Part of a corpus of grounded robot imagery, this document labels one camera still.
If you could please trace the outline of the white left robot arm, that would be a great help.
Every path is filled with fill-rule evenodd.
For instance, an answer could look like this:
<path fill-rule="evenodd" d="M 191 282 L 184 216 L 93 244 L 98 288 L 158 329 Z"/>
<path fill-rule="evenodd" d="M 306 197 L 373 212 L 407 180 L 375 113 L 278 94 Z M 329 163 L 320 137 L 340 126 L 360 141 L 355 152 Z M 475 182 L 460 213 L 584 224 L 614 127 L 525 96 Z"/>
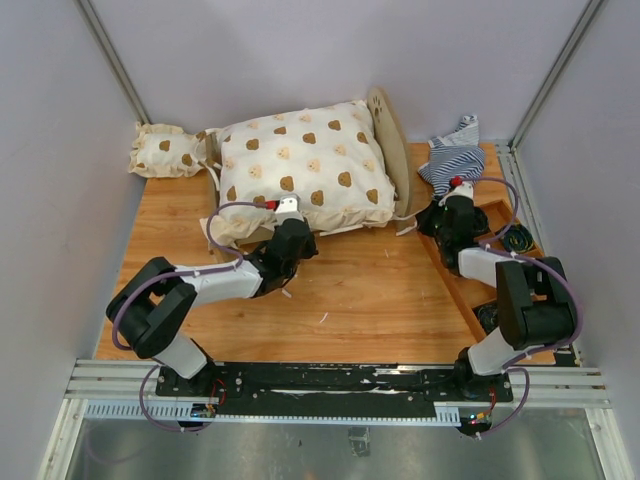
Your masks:
<path fill-rule="evenodd" d="M 111 300 L 106 316 L 115 338 L 124 339 L 138 358 L 158 361 L 162 376 L 178 378 L 190 394 L 200 396 L 213 386 L 213 360 L 181 332 L 189 312 L 281 289 L 299 263 L 316 254 L 308 223 L 290 218 L 275 228 L 271 239 L 236 262 L 189 268 L 155 257 Z"/>

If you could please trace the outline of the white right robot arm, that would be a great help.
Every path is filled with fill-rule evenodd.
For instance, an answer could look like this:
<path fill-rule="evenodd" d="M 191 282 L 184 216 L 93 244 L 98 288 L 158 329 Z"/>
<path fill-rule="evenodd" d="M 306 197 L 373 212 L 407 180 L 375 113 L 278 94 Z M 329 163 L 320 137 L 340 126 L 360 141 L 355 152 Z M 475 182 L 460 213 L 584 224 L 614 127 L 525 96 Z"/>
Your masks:
<path fill-rule="evenodd" d="M 436 199 L 416 220 L 450 276 L 496 292 L 495 328 L 463 349 L 454 363 L 452 385 L 460 397 L 477 399 L 526 356 L 573 341 L 581 315 L 558 258 L 494 249 L 487 215 L 466 196 Z"/>

